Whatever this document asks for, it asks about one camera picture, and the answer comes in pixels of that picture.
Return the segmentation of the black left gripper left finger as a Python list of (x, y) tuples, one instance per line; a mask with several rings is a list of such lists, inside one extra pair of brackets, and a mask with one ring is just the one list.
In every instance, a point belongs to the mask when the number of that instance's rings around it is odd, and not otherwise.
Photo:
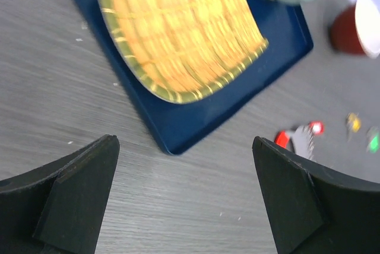
[(1, 253), (94, 253), (119, 140), (80, 150), (1, 181)]

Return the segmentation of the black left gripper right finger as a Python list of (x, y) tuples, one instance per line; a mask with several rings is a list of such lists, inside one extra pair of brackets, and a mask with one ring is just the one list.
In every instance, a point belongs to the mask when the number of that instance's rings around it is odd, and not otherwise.
[(379, 183), (259, 136), (252, 152), (278, 253), (379, 253)]

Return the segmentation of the keyring bunch with tags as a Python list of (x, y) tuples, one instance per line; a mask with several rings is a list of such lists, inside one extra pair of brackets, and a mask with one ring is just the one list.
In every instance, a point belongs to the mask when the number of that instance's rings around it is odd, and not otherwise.
[(274, 142), (285, 149), (291, 144), (296, 155), (313, 161), (314, 137), (315, 135), (322, 135), (324, 129), (324, 124), (321, 121), (313, 121), (308, 125), (300, 125), (295, 130), (280, 131)]

